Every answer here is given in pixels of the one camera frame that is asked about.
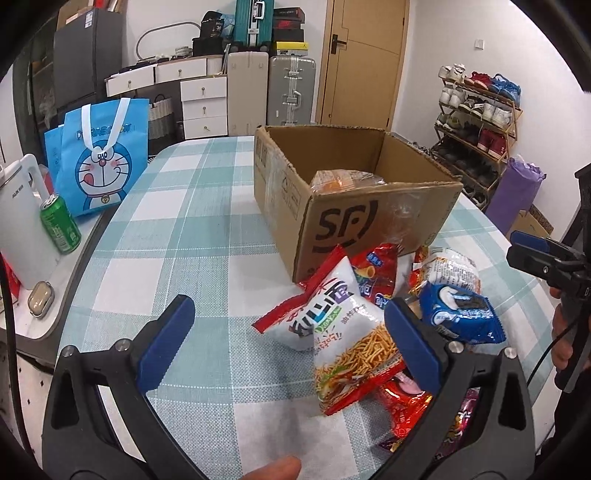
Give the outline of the right hand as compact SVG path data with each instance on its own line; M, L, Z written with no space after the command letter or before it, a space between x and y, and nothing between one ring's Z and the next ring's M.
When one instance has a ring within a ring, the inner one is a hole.
M573 355L571 342L566 337L562 337L558 340L558 337L568 326L569 324L563 315L562 304L559 303L555 308L552 320L552 338L555 341L555 344L551 350L552 362L558 371L562 371L567 367L568 361Z

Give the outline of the left hand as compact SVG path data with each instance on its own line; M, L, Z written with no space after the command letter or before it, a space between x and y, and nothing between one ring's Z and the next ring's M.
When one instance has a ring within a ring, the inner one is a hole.
M242 480L297 480L301 473L301 460L286 456L245 474Z

